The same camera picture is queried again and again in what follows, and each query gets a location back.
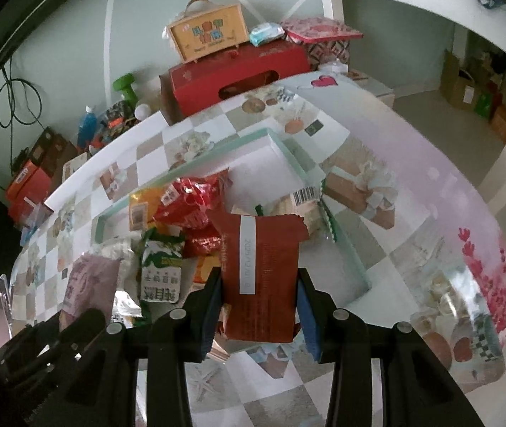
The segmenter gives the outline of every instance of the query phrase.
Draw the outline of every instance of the bottle of blue liquid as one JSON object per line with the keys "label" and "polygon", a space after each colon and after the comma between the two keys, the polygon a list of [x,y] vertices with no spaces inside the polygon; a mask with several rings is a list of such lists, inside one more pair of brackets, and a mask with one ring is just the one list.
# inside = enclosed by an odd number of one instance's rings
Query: bottle of blue liquid
{"label": "bottle of blue liquid", "polygon": [[87,148],[89,143],[93,141],[97,130],[97,117],[93,114],[92,108],[87,106],[85,110],[87,113],[79,122],[79,133],[77,135],[77,147],[79,149]]}

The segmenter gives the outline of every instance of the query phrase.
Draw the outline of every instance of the pink lid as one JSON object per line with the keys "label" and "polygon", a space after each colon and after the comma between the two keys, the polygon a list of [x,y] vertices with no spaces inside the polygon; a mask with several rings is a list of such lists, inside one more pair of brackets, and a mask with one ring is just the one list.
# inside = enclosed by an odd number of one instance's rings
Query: pink lid
{"label": "pink lid", "polygon": [[296,42],[318,43],[363,37],[360,31],[352,29],[349,25],[322,16],[285,19],[281,25],[292,41]]}

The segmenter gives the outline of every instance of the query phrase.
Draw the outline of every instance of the light green wall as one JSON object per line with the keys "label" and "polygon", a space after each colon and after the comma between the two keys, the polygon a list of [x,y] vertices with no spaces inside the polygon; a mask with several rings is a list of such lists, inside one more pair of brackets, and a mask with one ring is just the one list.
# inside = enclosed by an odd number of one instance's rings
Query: light green wall
{"label": "light green wall", "polygon": [[351,65],[396,89],[436,84],[454,23],[391,0],[343,0],[344,18],[364,33],[350,46]]}
{"label": "light green wall", "polygon": [[[114,0],[109,45],[111,79],[134,72],[149,81],[178,63],[162,39],[170,19],[189,0]],[[212,0],[233,3],[237,0]],[[247,0],[267,20],[279,21],[298,0]],[[86,104],[106,108],[104,28],[107,0],[70,0],[49,17],[14,55],[14,74],[36,84],[42,94],[45,125],[71,138]],[[306,0],[296,16],[322,14],[322,0]],[[257,20],[244,9],[249,27]],[[112,100],[119,99],[118,94]],[[6,102],[1,105],[4,121]],[[28,115],[22,113],[25,120]],[[38,125],[16,125],[15,155],[41,133]],[[0,128],[0,183],[9,183],[9,132]]]}

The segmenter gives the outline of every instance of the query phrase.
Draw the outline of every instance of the silver bolt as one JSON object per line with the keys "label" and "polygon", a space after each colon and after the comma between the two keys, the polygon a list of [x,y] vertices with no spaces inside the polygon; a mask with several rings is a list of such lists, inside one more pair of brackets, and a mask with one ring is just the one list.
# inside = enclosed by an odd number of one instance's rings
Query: silver bolt
{"label": "silver bolt", "polygon": [[123,330],[123,325],[121,323],[111,323],[107,326],[107,333],[113,335],[119,333]]}
{"label": "silver bolt", "polygon": [[345,321],[350,317],[350,312],[348,310],[344,310],[343,308],[337,308],[332,313],[332,316],[338,321]]}
{"label": "silver bolt", "polygon": [[170,318],[172,319],[183,319],[186,317],[186,315],[186,310],[183,308],[174,308],[174,310],[170,312]]}
{"label": "silver bolt", "polygon": [[402,333],[410,333],[413,330],[413,326],[411,326],[407,321],[401,321],[397,323],[397,329]]}

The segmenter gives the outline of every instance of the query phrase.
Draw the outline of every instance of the pink storage box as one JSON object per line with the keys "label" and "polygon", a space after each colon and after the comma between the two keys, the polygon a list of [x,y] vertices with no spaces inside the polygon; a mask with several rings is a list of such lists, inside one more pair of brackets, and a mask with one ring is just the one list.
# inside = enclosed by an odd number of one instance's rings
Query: pink storage box
{"label": "pink storage box", "polygon": [[350,40],[363,37],[360,31],[349,25],[323,16],[286,19],[281,25],[288,41],[305,45],[312,70],[317,70],[319,64],[336,59],[348,64]]}

